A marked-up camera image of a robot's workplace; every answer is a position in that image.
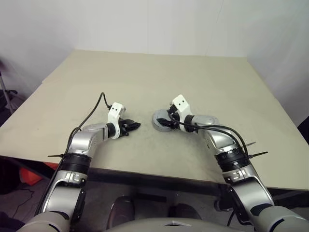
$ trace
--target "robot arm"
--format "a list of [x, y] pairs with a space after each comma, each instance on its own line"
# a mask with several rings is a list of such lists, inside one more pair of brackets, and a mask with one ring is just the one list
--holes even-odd
[[39, 213], [19, 232], [67, 232], [71, 224], [79, 221], [86, 197], [83, 187], [97, 146], [108, 138], [128, 136], [140, 126], [133, 120], [121, 118], [126, 110], [122, 104], [115, 102], [109, 109], [107, 123], [88, 125], [75, 133], [45, 199], [39, 205]]
[[294, 228], [309, 231], [309, 222], [304, 218], [287, 208], [274, 206], [271, 195], [249, 160], [254, 155], [246, 154], [246, 150], [233, 139], [231, 131], [222, 127], [217, 118], [193, 115], [188, 102], [179, 95], [168, 110], [155, 112], [153, 124], [159, 131], [180, 129], [202, 136], [214, 154], [224, 180], [230, 184], [228, 191], [241, 223], [254, 225], [258, 232], [284, 232]]

